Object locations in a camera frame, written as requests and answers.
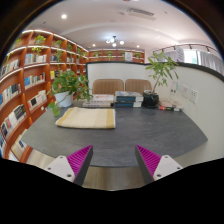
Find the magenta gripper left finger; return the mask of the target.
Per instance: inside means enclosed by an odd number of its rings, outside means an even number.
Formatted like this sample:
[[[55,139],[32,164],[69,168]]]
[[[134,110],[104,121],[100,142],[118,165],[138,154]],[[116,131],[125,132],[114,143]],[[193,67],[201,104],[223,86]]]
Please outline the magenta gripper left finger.
[[[83,185],[93,156],[93,146],[89,145],[69,156],[58,156],[45,170],[79,186]]]

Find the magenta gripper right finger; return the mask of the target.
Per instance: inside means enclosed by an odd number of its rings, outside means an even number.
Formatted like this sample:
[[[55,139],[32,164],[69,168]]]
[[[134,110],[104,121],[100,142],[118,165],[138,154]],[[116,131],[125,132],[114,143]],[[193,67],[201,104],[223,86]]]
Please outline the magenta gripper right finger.
[[[160,156],[140,145],[135,146],[135,155],[146,184],[182,169],[182,166],[169,155]]]

